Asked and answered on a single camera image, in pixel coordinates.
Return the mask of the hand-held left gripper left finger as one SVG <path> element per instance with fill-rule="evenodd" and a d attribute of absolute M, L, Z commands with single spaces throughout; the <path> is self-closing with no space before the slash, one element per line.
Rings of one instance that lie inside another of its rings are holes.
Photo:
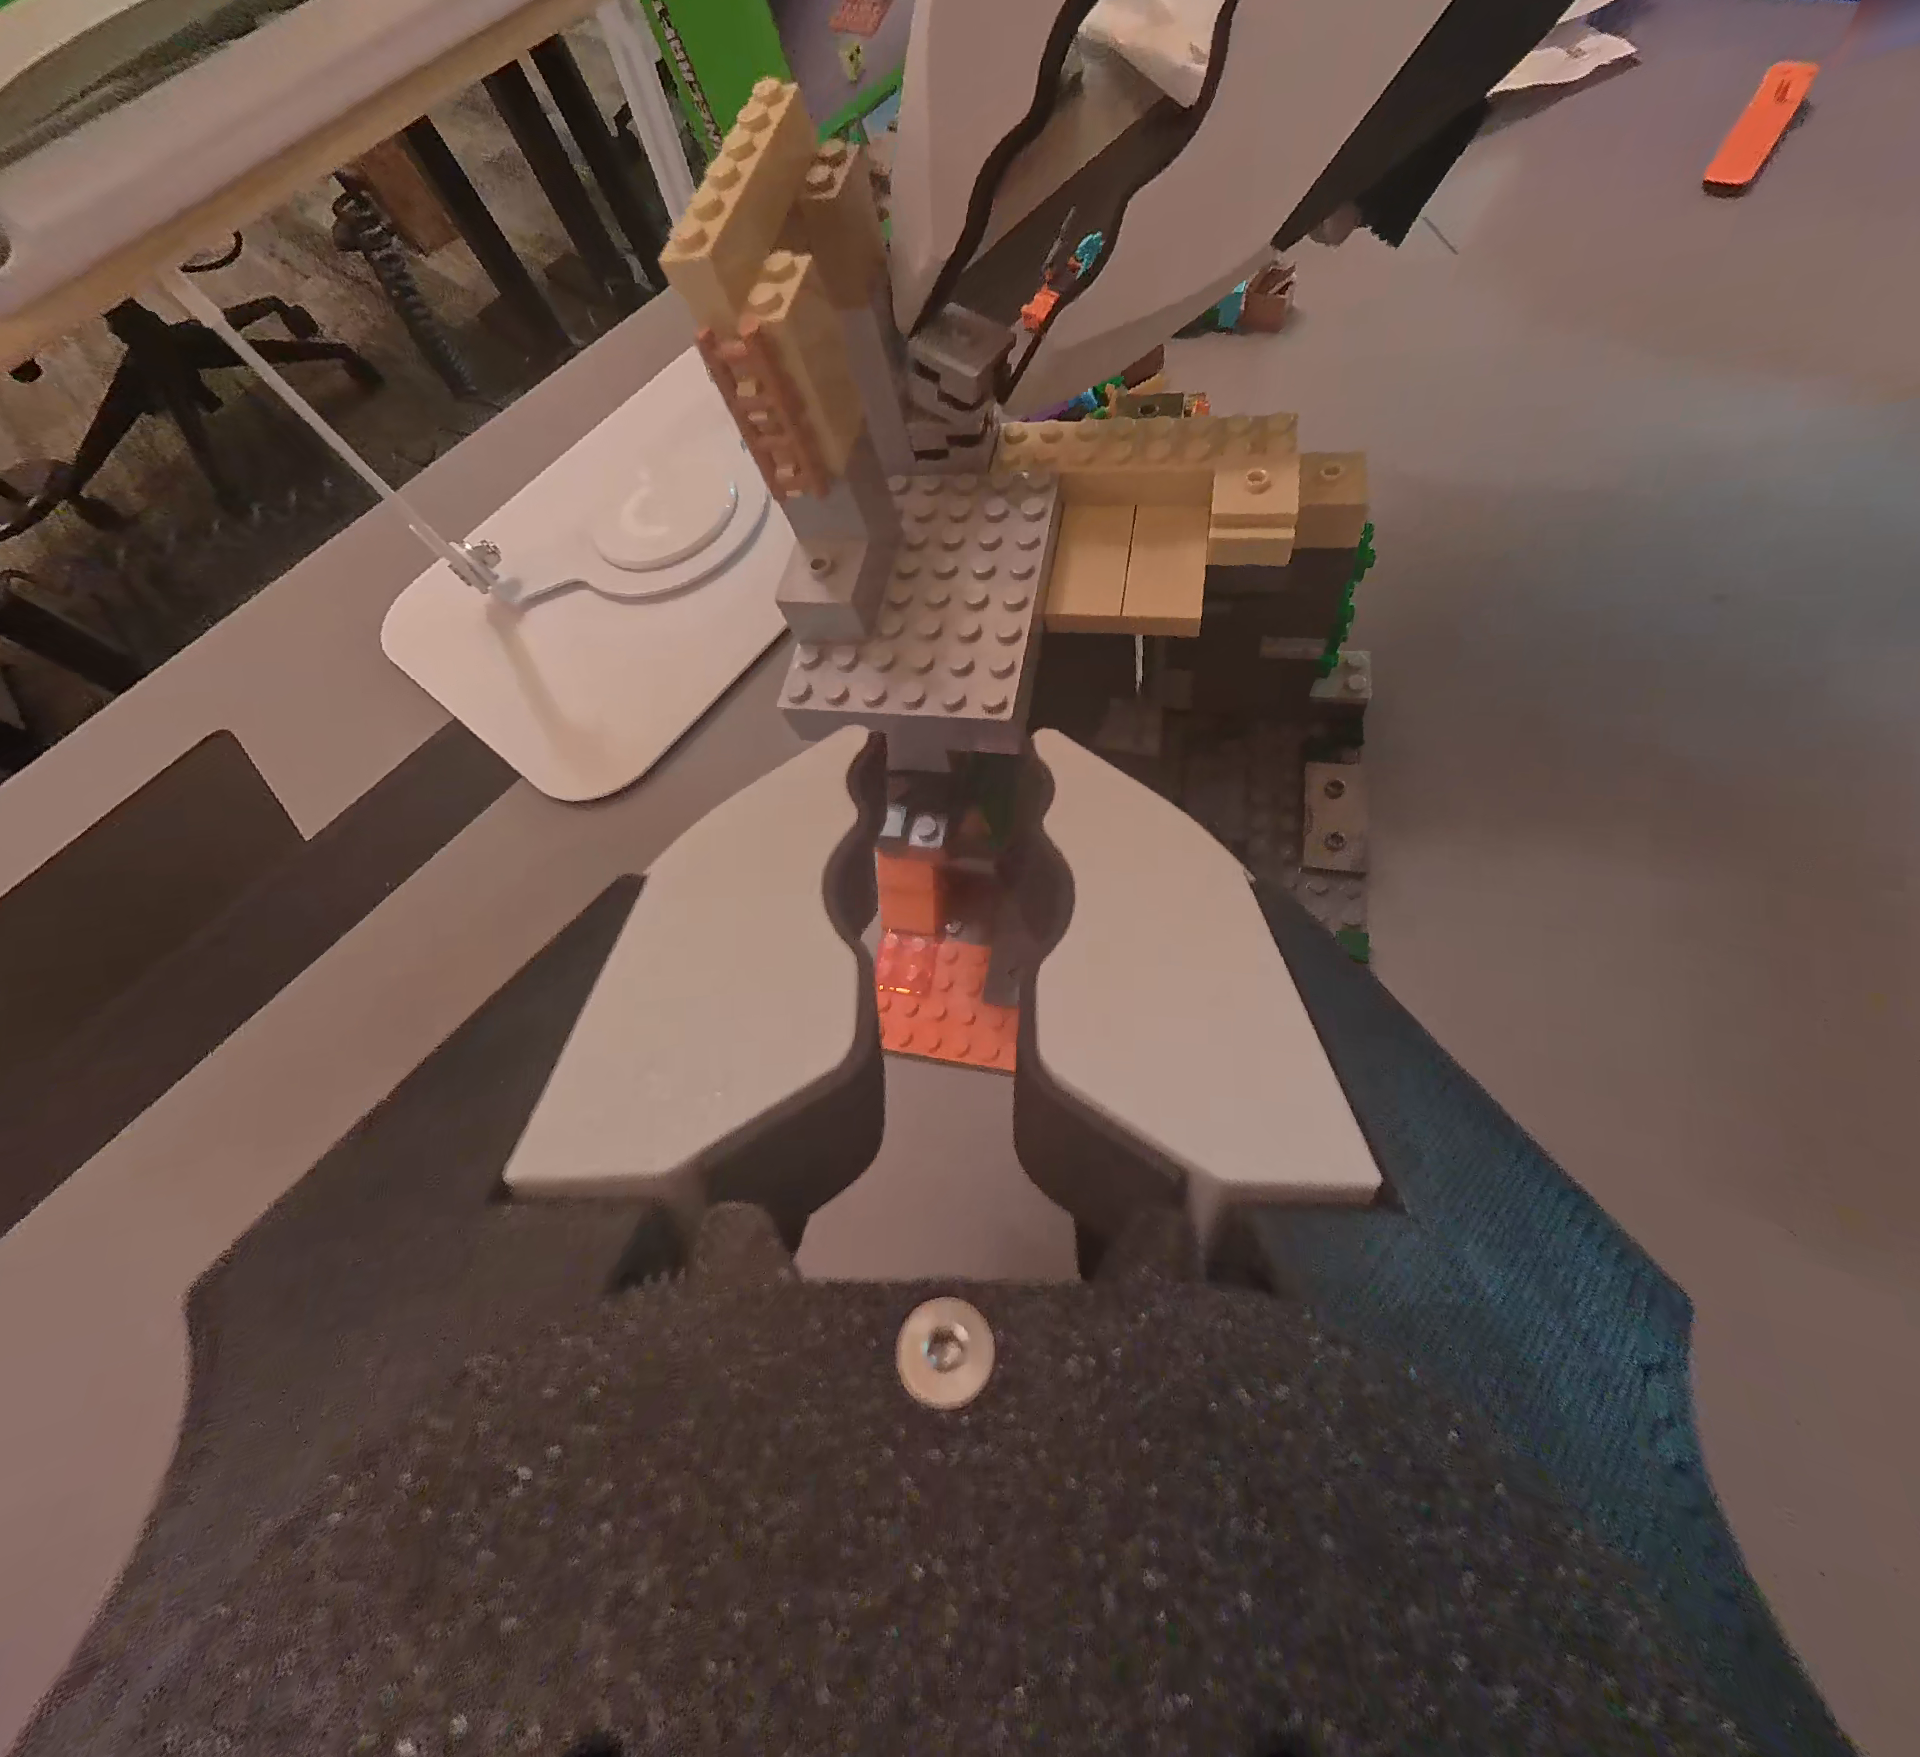
<path fill-rule="evenodd" d="M 505 1158 L 511 1200 L 761 1211 L 797 1253 L 882 1139 L 872 842 L 882 745 L 834 730 L 650 867 Z"/>

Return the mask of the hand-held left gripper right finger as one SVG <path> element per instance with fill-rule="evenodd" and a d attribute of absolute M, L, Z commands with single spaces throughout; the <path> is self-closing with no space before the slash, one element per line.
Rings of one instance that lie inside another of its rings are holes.
<path fill-rule="evenodd" d="M 1385 1195 L 1255 877 L 1059 730 L 1021 760 L 1017 931 L 1017 1156 L 1078 1277 L 1137 1216 L 1184 1222 L 1207 1265 L 1242 1214 Z"/>

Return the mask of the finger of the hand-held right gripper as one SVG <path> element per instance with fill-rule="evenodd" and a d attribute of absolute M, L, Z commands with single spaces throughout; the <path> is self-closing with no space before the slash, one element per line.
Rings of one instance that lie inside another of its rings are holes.
<path fill-rule="evenodd" d="M 1101 251 L 1009 401 L 1067 401 L 1248 278 L 1449 5 L 1225 0 L 1204 96 L 1143 115 L 1064 192 Z"/>
<path fill-rule="evenodd" d="M 982 247 L 995 194 L 1053 109 L 1091 0 L 916 0 L 901 78 L 892 269 L 921 329 Z"/>

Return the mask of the grey square stud plate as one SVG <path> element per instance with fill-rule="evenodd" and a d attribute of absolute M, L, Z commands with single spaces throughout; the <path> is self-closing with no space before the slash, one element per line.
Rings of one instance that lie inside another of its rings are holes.
<path fill-rule="evenodd" d="M 991 394 L 1019 335 L 968 305 L 944 303 L 908 341 L 914 373 L 950 391 Z"/>

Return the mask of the toy brick building model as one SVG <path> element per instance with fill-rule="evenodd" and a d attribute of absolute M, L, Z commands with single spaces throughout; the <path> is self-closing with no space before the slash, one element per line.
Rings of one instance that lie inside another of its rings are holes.
<path fill-rule="evenodd" d="M 659 252 L 793 530 L 780 714 L 882 745 L 880 1054 L 1014 1067 L 1030 729 L 1145 766 L 1368 963 L 1371 680 L 1344 645 L 1377 554 L 1365 461 L 1151 381 L 1009 421 L 998 390 L 914 373 L 886 260 L 865 150 L 777 78 Z"/>

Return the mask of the grey desk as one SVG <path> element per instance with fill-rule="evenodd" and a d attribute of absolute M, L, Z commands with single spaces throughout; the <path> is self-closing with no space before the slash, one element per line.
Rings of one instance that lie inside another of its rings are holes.
<path fill-rule="evenodd" d="M 1865 1754 L 1915 1754 L 1915 53 L 1640 0 L 1640 65 L 1505 124 L 1435 234 L 1302 257 L 1167 360 L 1365 450 L 1375 973 L 1691 1295 L 1706 1462 Z M 1751 190 L 1706 164 L 1816 62 Z M 179 1429 L 186 1289 L 621 869 L 791 738 L 771 665 L 601 810 L 505 784 L 379 651 L 367 515 L 3 787 L 3 887 L 204 738 L 333 924 L 3 1232 L 3 1746 Z"/>

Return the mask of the white paper bag pile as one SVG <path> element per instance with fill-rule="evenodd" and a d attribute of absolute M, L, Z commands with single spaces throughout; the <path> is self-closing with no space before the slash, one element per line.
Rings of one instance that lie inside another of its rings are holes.
<path fill-rule="evenodd" d="M 1631 61 L 1636 46 L 1594 24 L 1624 0 L 1570 0 L 1548 34 L 1497 85 L 1492 96 L 1581 82 L 1587 74 Z M 1099 0 L 1077 30 L 1082 55 L 1115 57 L 1177 108 L 1196 106 L 1212 57 L 1212 34 L 1223 0 Z"/>

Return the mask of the orange toy figure blue pickaxe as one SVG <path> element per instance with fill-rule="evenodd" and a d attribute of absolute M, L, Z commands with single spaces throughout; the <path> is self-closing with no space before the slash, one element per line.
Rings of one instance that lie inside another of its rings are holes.
<path fill-rule="evenodd" d="M 1077 214 L 1069 211 L 1048 249 L 1035 291 L 1021 305 L 1021 329 L 1028 335 L 1041 335 L 1051 323 L 1059 305 L 1101 260 L 1104 239 L 1101 232 L 1078 234 L 1075 230 Z"/>

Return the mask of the green toy set box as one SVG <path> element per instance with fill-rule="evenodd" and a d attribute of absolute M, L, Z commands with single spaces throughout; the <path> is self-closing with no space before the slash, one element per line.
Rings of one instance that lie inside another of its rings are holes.
<path fill-rule="evenodd" d="M 866 150 L 889 214 L 914 0 L 639 0 L 699 178 L 759 78 L 794 82 L 820 138 Z"/>

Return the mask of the orange brick separator tool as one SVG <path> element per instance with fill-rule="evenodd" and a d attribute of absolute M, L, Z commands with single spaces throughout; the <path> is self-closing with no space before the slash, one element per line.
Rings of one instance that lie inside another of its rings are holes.
<path fill-rule="evenodd" d="M 1765 71 L 1702 169 L 1699 186 L 1706 194 L 1733 198 L 1756 184 L 1803 115 L 1816 74 L 1816 62 L 1798 61 L 1774 62 Z"/>

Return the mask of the black office chair base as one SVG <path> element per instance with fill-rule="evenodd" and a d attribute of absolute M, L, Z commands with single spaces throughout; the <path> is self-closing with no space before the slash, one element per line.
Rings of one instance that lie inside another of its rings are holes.
<path fill-rule="evenodd" d="M 251 340 L 250 329 L 253 324 L 265 319 L 275 319 L 282 324 L 287 331 L 282 340 L 265 340 L 258 345 L 258 353 L 269 368 L 336 364 L 363 391 L 376 391 L 384 384 L 381 372 L 360 351 L 325 335 L 318 321 L 302 305 L 263 297 L 225 305 L 221 317 L 245 344 Z M 242 508 L 238 490 L 228 481 L 206 425 L 206 415 L 221 407 L 219 398 L 208 385 L 208 376 L 240 369 L 242 358 L 238 351 L 206 323 L 163 319 L 137 300 L 114 305 L 106 314 L 106 324 L 122 349 L 118 366 L 108 377 L 108 390 L 71 461 L 39 461 L 3 474 L 3 542 L 38 529 L 62 506 L 74 510 L 93 529 L 124 529 L 127 518 L 106 502 L 90 499 L 89 487 L 127 433 L 142 419 L 163 419 L 178 425 L 215 506 L 230 516 L 236 516 Z"/>

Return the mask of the black table frame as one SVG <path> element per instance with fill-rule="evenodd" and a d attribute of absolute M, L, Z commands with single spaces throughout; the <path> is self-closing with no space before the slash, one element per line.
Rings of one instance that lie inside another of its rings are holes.
<path fill-rule="evenodd" d="M 609 124 L 562 34 L 543 38 L 521 59 L 488 72 L 481 89 L 590 285 L 621 313 L 643 305 L 656 285 L 645 265 L 617 243 L 617 234 L 647 234 L 643 208 L 626 192 L 628 173 Z M 572 336 L 562 319 L 432 120 L 410 124 L 399 144 L 534 353 L 541 360 L 571 353 Z"/>

